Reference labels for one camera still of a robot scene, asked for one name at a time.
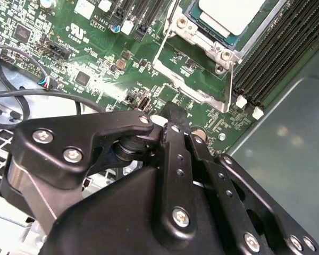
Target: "gray metal panel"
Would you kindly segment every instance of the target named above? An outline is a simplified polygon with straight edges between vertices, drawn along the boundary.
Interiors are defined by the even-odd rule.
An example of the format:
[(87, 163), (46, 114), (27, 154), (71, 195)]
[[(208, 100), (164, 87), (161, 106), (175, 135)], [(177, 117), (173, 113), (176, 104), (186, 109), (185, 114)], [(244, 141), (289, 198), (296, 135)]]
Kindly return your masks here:
[(230, 154), (319, 244), (319, 51)]

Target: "capacitor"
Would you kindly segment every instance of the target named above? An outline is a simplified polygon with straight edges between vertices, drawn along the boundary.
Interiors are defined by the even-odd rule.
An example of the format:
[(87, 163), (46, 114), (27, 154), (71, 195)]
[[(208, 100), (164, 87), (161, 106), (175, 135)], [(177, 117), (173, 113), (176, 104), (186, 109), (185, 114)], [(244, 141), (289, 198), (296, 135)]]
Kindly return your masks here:
[(54, 9), (57, 6), (56, 0), (40, 0), (40, 6), (45, 9)]

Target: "white connector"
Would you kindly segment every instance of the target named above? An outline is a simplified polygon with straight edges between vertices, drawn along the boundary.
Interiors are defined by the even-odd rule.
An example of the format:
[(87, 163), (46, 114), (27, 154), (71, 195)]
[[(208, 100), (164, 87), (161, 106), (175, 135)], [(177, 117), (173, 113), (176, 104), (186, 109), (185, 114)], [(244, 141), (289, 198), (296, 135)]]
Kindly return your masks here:
[(135, 24), (131, 20), (125, 20), (121, 28), (121, 32), (125, 33), (127, 36), (131, 33), (131, 30)]
[(253, 118), (256, 120), (259, 120), (263, 115), (264, 115), (264, 112), (259, 107), (256, 106), (252, 114)]
[(244, 108), (244, 106), (247, 104), (247, 99), (244, 98), (244, 96), (240, 95), (238, 96), (238, 99), (236, 100), (236, 106), (239, 108)]
[(108, 12), (111, 8), (112, 3), (109, 0), (101, 0), (98, 5), (98, 8), (101, 9), (103, 12)]

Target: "motherboard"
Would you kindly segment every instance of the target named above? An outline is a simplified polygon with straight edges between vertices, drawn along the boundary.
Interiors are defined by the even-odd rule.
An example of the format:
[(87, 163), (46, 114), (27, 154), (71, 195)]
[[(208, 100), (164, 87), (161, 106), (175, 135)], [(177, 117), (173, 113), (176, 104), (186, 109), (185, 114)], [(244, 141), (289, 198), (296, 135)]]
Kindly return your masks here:
[[(176, 103), (218, 154), (319, 48), (319, 0), (0, 0), (0, 44), (107, 112)], [(0, 59), (41, 78), (15, 52)]]

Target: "screw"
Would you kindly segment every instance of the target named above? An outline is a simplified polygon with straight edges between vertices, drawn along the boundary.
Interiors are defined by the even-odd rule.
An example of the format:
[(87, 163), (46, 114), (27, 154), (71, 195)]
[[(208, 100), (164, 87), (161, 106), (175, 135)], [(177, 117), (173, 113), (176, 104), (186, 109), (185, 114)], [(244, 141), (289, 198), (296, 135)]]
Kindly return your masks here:
[(224, 161), (226, 161), (229, 165), (231, 165), (231, 164), (232, 164), (232, 161), (230, 160), (230, 158), (229, 158), (229, 157), (224, 156), (224, 157), (223, 157), (223, 159), (224, 159)]
[(303, 246), (301, 245), (301, 243), (299, 242), (299, 240), (295, 236), (291, 235), (289, 237), (289, 240), (291, 240), (292, 244), (294, 245), (295, 248), (297, 248), (298, 251), (303, 250)]
[(177, 20), (177, 26), (179, 28), (185, 28), (187, 26), (187, 24), (188, 24), (188, 19), (185, 16), (183, 16)]
[(189, 217), (187, 213), (180, 208), (175, 208), (172, 211), (172, 217), (176, 224), (180, 227), (187, 227), (189, 225)]
[(260, 251), (259, 242), (256, 240), (256, 238), (252, 234), (246, 233), (244, 238), (245, 238), (246, 244), (252, 251), (254, 252)]
[(173, 130), (173, 131), (175, 131), (175, 132), (180, 132), (180, 129), (179, 129), (179, 127), (178, 126), (175, 126), (175, 125), (172, 125), (171, 126), (171, 129)]
[(226, 135), (225, 135), (225, 133), (221, 133), (221, 134), (219, 134), (219, 136), (217, 137), (221, 142), (223, 142), (224, 140), (225, 140), (225, 138), (226, 138)]
[(310, 239), (308, 239), (307, 237), (304, 237), (304, 242), (312, 251), (315, 251), (315, 247)]
[(53, 135), (45, 130), (38, 130), (33, 133), (33, 139), (39, 143), (50, 143), (53, 141)]
[(79, 150), (76, 149), (67, 149), (63, 153), (64, 159), (67, 162), (78, 163), (83, 159), (83, 155)]
[(223, 53), (221, 54), (221, 57), (222, 57), (223, 60), (227, 61), (227, 60), (230, 59), (231, 54), (230, 54), (229, 52), (223, 52)]
[(140, 120), (141, 122), (143, 122), (144, 124), (149, 124), (149, 120), (148, 120), (146, 117), (144, 117), (144, 116), (140, 116), (140, 117), (139, 117), (139, 120)]

